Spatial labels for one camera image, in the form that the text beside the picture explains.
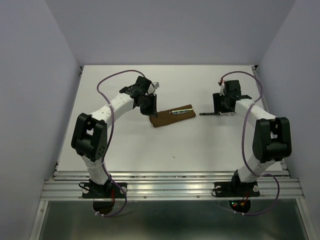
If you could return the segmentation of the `silver knife dark handle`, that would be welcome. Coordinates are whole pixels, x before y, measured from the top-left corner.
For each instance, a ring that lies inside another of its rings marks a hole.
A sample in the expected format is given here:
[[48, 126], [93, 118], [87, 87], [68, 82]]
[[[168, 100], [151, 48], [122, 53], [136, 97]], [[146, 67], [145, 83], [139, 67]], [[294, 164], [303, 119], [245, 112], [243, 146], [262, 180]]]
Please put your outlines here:
[[170, 111], [169, 114], [180, 115], [180, 114], [185, 114], [185, 113], [191, 112], [192, 110], [193, 110], [193, 108], [173, 110], [173, 111]]

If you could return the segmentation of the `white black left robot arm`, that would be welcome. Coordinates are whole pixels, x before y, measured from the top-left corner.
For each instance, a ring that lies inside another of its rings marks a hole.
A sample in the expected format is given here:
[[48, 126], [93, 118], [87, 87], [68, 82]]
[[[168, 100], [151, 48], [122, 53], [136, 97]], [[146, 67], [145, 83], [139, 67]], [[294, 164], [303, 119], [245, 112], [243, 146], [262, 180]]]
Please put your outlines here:
[[106, 199], [115, 193], [117, 186], [104, 164], [115, 121], [134, 108], [139, 108], [144, 116], [157, 117], [159, 86], [158, 82], [139, 76], [135, 84], [123, 87], [99, 110], [77, 117], [71, 147], [81, 156], [89, 173], [89, 181], [79, 184], [84, 199]]

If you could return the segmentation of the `silver fork dark handle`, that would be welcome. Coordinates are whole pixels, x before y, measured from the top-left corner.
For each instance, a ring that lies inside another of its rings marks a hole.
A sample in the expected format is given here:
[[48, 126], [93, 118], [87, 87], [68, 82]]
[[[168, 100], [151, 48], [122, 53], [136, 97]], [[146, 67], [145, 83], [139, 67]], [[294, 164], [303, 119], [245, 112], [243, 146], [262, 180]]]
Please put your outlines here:
[[199, 116], [225, 116], [225, 117], [232, 117], [235, 116], [235, 112], [226, 112], [226, 113], [221, 113], [221, 112], [201, 112], [199, 113]]

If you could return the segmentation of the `brown cloth napkin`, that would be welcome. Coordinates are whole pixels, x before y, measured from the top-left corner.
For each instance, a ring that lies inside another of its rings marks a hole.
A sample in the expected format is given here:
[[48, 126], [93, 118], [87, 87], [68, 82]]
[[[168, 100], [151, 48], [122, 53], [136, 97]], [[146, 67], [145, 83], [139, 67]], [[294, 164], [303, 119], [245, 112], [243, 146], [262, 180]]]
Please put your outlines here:
[[[183, 111], [183, 110], [190, 110], [185, 113], [179, 114], [171, 114], [172, 111]], [[157, 113], [157, 117], [149, 117], [149, 121], [154, 128], [168, 126], [174, 123], [178, 123], [184, 120], [192, 119], [196, 117], [196, 113], [193, 110], [193, 106], [191, 104], [167, 109], [163, 111], [159, 111]]]

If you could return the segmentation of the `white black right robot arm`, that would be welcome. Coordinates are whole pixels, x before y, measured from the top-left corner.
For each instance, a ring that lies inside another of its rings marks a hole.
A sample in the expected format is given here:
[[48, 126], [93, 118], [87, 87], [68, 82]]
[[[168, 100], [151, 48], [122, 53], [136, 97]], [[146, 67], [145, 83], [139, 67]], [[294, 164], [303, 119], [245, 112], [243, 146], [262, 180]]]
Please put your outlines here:
[[267, 112], [249, 95], [243, 95], [238, 80], [221, 80], [219, 86], [220, 91], [213, 94], [214, 111], [238, 114], [244, 118], [244, 130], [247, 124], [254, 128], [251, 157], [244, 160], [244, 166], [234, 172], [230, 182], [217, 184], [222, 193], [242, 195], [254, 188], [267, 168], [291, 155], [290, 121]]

